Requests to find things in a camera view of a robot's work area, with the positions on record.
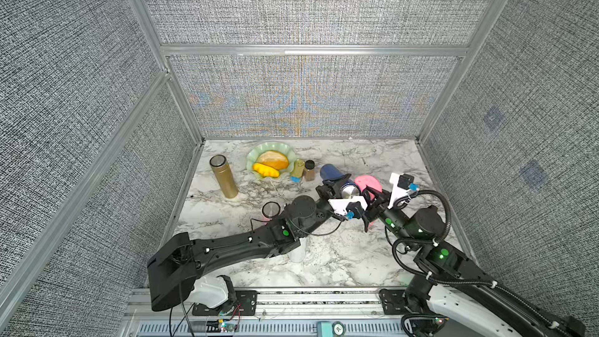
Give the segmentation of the blue thermos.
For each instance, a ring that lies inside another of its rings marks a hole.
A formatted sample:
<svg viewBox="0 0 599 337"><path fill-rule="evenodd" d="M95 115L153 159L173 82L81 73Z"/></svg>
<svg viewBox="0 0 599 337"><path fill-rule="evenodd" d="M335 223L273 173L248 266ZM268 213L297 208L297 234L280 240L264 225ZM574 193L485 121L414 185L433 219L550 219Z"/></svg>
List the blue thermos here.
<svg viewBox="0 0 599 337"><path fill-rule="evenodd" d="M350 173L342 173L337 167L332 164L326 164L321 167L320 177L324 180L344 179L347 184L343 187L342 193L344 198L348 199L355 196L360 196L360 191L355 182L351 179Z"/></svg>

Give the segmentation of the pink cloth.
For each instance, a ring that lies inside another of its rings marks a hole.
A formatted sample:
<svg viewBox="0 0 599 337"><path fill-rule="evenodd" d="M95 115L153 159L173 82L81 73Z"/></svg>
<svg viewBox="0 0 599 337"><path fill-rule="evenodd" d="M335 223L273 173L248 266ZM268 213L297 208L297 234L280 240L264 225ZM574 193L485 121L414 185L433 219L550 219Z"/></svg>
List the pink cloth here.
<svg viewBox="0 0 599 337"><path fill-rule="evenodd" d="M358 186L360 195L364 197L367 202L375 201L377 196L382 193L382 185L374 176L357 176L354 179L354 182Z"/></svg>

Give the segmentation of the white thermos black lid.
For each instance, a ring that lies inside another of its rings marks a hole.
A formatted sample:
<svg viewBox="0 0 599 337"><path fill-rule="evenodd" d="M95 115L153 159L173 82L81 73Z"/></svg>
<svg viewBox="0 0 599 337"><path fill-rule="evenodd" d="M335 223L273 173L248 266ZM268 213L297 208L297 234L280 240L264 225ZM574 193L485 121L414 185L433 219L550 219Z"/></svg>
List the white thermos black lid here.
<svg viewBox="0 0 599 337"><path fill-rule="evenodd" d="M307 239L302 238L299 240L298 248L288 252L288 258L293 263L301 263L304 261L304 259L306 257L306 251L307 251Z"/></svg>

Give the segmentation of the gold gradient thermos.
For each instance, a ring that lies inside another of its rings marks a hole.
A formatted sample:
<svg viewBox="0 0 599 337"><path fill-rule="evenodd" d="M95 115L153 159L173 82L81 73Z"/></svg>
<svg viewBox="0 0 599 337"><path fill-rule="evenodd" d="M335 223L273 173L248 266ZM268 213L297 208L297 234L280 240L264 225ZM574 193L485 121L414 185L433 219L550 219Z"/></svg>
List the gold gradient thermos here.
<svg viewBox="0 0 599 337"><path fill-rule="evenodd" d="M239 189L236 185L227 157L222 154L214 155L209 161L212 172L224 196L228 199L235 198Z"/></svg>

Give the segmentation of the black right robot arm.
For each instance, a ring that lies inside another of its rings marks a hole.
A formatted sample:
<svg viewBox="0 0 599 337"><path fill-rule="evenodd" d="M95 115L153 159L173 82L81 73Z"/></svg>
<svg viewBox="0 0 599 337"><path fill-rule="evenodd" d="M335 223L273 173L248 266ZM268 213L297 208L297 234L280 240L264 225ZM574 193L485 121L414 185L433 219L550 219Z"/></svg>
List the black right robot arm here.
<svg viewBox="0 0 599 337"><path fill-rule="evenodd" d="M418 210L407 217L403 209L410 199L431 195L449 207L435 190L407 191L393 199L386 190L366 187L366 201L359 205L361 218L375 218L392 233L392 255L396 263L413 278L402 299L382 293L386 306L402 315L401 329L408 336L433 336L448 321L458 323L485 336L583 336L587 328L574 318L560 318L525 300L484 272L463 251L445 238L451 215L441 217L436 206Z"/></svg>

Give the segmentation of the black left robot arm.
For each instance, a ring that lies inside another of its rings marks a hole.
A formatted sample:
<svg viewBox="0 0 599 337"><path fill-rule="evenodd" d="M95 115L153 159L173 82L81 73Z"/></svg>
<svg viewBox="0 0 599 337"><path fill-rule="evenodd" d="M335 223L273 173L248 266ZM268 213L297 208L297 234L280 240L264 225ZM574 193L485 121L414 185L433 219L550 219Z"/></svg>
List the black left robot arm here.
<svg viewBox="0 0 599 337"><path fill-rule="evenodd" d="M277 257L300 247L334 216L330 199L342 196L340 182L324 181L316 188L319 199L301 195L265 225L229 237L192 240L178 233L148 261L151 309L164 311L187 300L196 280L243 261Z"/></svg>

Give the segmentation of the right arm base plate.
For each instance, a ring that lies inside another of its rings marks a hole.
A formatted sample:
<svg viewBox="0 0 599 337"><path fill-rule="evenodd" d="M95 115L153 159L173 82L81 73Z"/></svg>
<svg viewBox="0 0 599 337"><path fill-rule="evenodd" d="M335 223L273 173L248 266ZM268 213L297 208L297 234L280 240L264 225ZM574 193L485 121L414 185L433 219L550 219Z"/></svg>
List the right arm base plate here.
<svg viewBox="0 0 599 337"><path fill-rule="evenodd" d="M378 296L385 315L416 314L421 310L420 299L407 290L381 289Z"/></svg>

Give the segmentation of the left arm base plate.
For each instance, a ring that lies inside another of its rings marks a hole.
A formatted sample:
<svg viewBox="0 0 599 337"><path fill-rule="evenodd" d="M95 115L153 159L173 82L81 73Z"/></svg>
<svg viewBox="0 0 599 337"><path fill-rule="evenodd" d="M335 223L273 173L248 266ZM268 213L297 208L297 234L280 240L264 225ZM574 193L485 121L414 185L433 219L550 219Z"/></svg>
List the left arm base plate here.
<svg viewBox="0 0 599 337"><path fill-rule="evenodd" d="M216 308L208 308L203 304L193 306L193 316L209 316L219 318L233 318L233 315L254 316L257 309L256 290L237 290L233 300L226 301Z"/></svg>

